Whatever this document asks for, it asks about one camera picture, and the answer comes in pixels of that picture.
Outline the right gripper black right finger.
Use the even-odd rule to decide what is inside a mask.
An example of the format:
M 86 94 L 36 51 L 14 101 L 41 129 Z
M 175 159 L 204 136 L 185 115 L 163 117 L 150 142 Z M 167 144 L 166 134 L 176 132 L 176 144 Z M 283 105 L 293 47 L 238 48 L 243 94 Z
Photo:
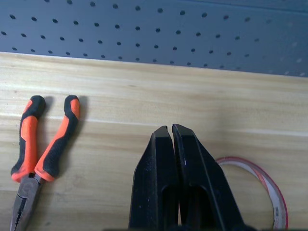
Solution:
M 183 187 L 180 212 L 188 229 L 244 229 L 245 223 L 222 168 L 198 140 L 180 124 L 172 132 Z

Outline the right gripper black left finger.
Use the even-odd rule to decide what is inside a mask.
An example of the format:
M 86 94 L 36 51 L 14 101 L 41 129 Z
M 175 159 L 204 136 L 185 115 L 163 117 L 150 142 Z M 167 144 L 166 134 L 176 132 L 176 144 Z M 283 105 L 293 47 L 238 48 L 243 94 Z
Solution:
M 161 126 L 151 134 L 134 171 L 128 227 L 176 227 L 179 185 L 173 142 L 167 126 Z

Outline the orange and black long-nose pliers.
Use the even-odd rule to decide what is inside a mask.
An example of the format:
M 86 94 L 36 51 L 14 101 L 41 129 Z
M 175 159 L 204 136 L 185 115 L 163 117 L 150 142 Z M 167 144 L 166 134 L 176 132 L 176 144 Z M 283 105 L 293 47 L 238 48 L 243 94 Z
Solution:
M 28 101 L 20 120 L 19 158 L 11 169 L 12 180 L 20 185 L 13 205 L 10 231 L 26 231 L 42 185 L 58 176 L 60 158 L 78 125 L 79 98 L 68 95 L 64 101 L 62 123 L 42 156 L 38 156 L 37 125 L 45 108 L 45 99 L 34 95 Z

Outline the blue grey pegboard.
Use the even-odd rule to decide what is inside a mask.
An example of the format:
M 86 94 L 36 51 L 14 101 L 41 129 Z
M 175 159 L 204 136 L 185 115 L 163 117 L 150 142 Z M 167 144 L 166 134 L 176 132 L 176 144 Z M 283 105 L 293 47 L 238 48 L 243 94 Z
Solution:
M 0 0 L 0 51 L 308 78 L 308 0 Z

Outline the red and white tape roll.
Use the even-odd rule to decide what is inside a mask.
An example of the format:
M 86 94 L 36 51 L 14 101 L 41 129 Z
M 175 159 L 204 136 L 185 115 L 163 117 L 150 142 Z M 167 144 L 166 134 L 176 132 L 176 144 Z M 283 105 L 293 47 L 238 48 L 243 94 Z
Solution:
M 238 166 L 254 175 L 267 191 L 273 206 L 273 229 L 288 229 L 288 209 L 284 196 L 270 175 L 255 163 L 240 157 L 227 156 L 216 159 L 219 165 Z

